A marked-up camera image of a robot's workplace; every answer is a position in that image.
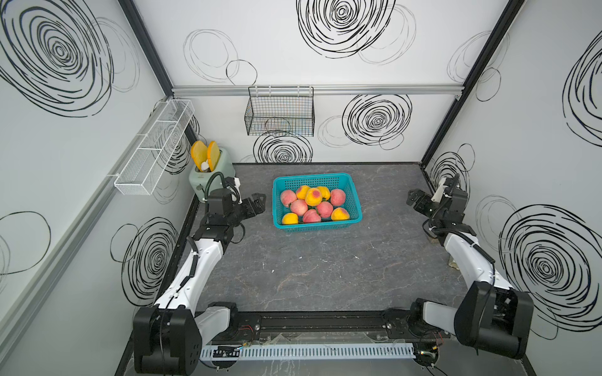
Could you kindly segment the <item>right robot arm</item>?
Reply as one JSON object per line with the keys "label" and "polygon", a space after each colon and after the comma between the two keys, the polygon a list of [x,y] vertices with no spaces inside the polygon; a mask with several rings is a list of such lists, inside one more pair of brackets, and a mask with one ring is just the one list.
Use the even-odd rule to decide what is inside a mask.
{"label": "right robot arm", "polygon": [[456,262],[468,291],[458,308],[417,299],[408,319],[415,336],[437,329],[454,335],[460,344],[511,359],[524,357],[534,303],[495,268],[495,260],[464,223],[467,192],[449,181],[434,195],[414,189],[407,203],[426,216],[423,229],[437,239]]}

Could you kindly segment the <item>yellow peach with red blush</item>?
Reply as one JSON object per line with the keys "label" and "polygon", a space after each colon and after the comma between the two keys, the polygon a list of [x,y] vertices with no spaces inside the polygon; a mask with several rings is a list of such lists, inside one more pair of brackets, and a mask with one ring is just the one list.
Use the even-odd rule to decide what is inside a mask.
{"label": "yellow peach with red blush", "polygon": [[307,191],[305,202],[308,207],[317,207],[322,201],[322,192],[318,188],[310,188]]}

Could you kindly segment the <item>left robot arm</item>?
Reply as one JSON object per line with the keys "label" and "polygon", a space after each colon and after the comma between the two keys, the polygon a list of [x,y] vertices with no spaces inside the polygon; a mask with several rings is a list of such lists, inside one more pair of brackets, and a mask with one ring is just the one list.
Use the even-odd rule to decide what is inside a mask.
{"label": "left robot arm", "polygon": [[211,192],[205,216],[188,238],[191,252],[165,292],[133,319],[133,364],[138,374],[190,375],[203,348],[225,332],[236,305],[210,306],[197,315],[198,301],[217,263],[246,219],[262,214],[266,195],[241,199],[227,188]]}

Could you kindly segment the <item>pink peach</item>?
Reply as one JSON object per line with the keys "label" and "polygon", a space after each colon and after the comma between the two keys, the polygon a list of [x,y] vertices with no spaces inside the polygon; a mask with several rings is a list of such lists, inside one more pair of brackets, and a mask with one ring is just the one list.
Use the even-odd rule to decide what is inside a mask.
{"label": "pink peach", "polygon": [[330,191],[329,200],[333,207],[341,207],[346,202],[346,193],[342,189],[333,189]]}
{"label": "pink peach", "polygon": [[305,200],[297,199],[290,205],[290,211],[299,217],[303,217],[308,211],[308,205]]}
{"label": "pink peach", "polygon": [[316,207],[317,213],[323,219],[330,219],[333,210],[334,207],[329,201],[323,201]]}
{"label": "pink peach", "polygon": [[321,222],[321,216],[315,209],[310,209],[305,212],[302,221],[304,224]]}
{"label": "pink peach", "polygon": [[280,194],[280,202],[285,208],[289,208],[290,205],[297,200],[296,192],[292,190],[285,190]]}

